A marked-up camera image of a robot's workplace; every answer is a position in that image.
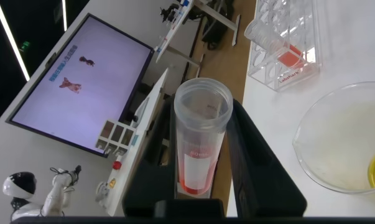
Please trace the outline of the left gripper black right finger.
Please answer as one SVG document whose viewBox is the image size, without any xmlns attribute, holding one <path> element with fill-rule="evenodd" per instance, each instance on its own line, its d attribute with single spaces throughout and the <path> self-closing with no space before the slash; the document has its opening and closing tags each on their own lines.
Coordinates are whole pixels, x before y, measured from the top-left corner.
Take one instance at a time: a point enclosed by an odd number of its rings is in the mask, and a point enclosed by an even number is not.
<svg viewBox="0 0 375 224">
<path fill-rule="evenodd" d="M 237 100 L 226 133 L 238 217 L 302 217 L 305 197 Z"/>
</svg>

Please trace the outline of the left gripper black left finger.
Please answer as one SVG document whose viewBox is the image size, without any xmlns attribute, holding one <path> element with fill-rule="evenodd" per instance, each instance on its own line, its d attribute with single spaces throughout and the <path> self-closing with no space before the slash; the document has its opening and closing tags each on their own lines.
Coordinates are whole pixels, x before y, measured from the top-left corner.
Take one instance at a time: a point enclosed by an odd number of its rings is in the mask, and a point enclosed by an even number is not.
<svg viewBox="0 0 375 224">
<path fill-rule="evenodd" d="M 169 140 L 168 164 L 160 165 L 162 140 Z M 126 217 L 165 217 L 177 194 L 177 137 L 174 99 L 167 98 L 123 198 Z"/>
</svg>

